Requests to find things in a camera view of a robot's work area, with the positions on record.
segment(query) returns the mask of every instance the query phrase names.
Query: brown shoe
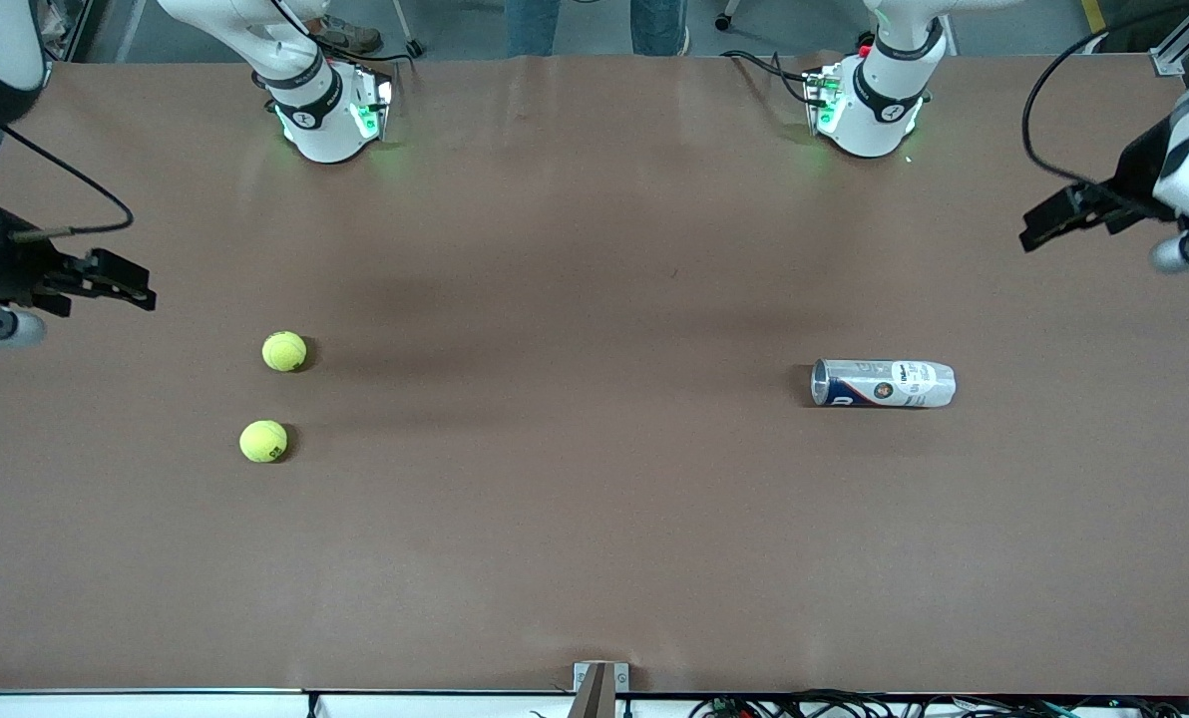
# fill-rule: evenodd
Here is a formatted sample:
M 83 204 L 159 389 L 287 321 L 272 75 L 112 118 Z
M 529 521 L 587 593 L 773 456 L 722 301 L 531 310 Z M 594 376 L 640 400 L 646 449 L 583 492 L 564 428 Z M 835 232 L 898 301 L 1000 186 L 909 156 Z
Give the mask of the brown shoe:
M 352 55 L 367 55 L 380 46 L 380 32 L 376 27 L 359 27 L 333 15 L 320 18 L 320 30 L 313 33 L 326 45 L 335 46 Z

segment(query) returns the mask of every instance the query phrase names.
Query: table surface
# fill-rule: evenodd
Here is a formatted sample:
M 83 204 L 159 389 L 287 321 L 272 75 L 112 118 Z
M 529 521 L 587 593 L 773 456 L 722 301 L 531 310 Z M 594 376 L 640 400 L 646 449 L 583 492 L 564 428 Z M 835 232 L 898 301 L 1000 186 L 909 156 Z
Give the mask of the table surface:
M 946 59 L 877 160 L 725 59 L 420 64 L 340 166 L 243 65 L 59 67 L 23 132 L 138 213 L 59 246 L 161 304 L 0 353 L 0 687 L 1189 694 L 1189 276 L 1021 253 L 1045 61 Z M 1178 90 L 1075 58 L 1038 144 L 1102 176 Z M 112 216 L 17 145 L 0 202 Z M 958 395 L 804 408 L 818 355 Z

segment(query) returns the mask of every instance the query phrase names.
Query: white round label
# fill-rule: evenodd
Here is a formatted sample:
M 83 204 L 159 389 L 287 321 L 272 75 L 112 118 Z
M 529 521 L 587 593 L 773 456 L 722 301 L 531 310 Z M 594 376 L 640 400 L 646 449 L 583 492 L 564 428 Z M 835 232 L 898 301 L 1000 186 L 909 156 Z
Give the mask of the white round label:
M 905 393 L 917 395 L 936 385 L 936 367 L 927 363 L 892 363 L 892 382 Z

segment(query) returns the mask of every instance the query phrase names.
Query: yellow-green tennis ball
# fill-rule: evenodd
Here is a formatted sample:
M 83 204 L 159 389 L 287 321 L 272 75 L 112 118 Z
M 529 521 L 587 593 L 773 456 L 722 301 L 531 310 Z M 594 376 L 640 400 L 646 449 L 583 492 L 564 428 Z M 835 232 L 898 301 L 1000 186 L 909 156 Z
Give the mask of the yellow-green tennis ball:
M 276 372 L 292 372 L 307 361 L 307 342 L 292 332 L 276 332 L 263 341 L 263 363 Z
M 265 464 L 284 455 L 288 449 L 288 432 L 277 422 L 263 418 L 245 427 L 239 435 L 239 449 L 244 451 L 250 461 Z

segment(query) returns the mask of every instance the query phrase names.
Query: tennis ball can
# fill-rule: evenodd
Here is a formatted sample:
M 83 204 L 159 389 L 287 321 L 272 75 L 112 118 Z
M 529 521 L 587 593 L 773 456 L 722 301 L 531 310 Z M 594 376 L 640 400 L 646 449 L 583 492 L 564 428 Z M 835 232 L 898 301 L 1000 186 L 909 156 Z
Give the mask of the tennis ball can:
M 954 369 L 913 359 L 818 359 L 812 367 L 817 405 L 892 405 L 937 409 L 954 399 Z

